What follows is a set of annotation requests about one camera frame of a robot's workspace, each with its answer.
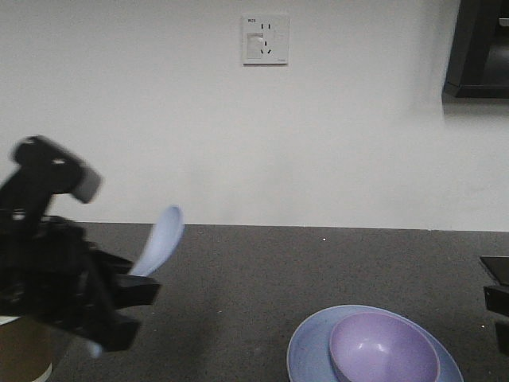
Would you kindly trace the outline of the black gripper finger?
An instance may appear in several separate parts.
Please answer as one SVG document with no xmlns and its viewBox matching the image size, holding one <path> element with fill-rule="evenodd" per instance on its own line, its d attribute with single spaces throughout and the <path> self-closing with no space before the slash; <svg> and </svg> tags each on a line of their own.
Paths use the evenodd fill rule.
<svg viewBox="0 0 509 382">
<path fill-rule="evenodd" d="M 495 323 L 495 334 L 499 351 L 509 354 L 509 325 L 507 322 L 497 321 Z"/>
<path fill-rule="evenodd" d="M 485 286 L 484 299 L 487 310 L 497 314 L 509 313 L 509 294 L 507 286 Z"/>
</svg>

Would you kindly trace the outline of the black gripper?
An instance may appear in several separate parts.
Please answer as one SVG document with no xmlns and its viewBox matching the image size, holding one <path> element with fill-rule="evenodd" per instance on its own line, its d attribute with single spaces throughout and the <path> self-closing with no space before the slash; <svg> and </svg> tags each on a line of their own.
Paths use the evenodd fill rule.
<svg viewBox="0 0 509 382">
<path fill-rule="evenodd" d="M 128 349 L 140 323 L 120 313 L 155 301 L 161 284 L 130 275 L 133 263 L 88 243 L 71 220 L 47 213 L 56 195 L 90 202 L 102 178 L 42 135 L 21 141 L 1 186 L 1 314 L 87 339 L 90 352 Z"/>
</svg>

